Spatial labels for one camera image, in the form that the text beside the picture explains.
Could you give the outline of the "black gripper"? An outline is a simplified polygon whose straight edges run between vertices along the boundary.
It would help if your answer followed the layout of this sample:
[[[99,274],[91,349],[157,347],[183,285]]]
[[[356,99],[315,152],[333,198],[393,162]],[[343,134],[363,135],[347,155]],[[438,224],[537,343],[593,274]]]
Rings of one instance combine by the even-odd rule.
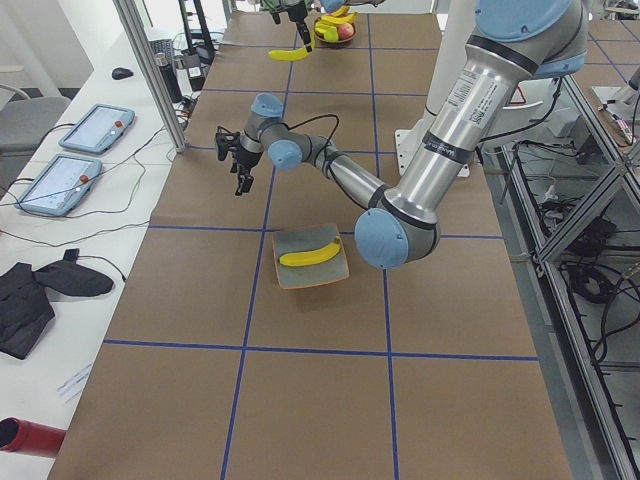
[[[310,10],[306,0],[274,0],[269,2],[269,13],[276,24],[281,23],[280,15],[285,13],[288,19],[297,23],[297,31],[303,42],[301,53],[307,56],[314,49],[314,37],[304,21]]]
[[[254,182],[251,170],[261,159],[261,144],[246,133],[236,132],[230,151],[233,158],[231,172],[237,174],[238,180],[235,195],[248,194]]]

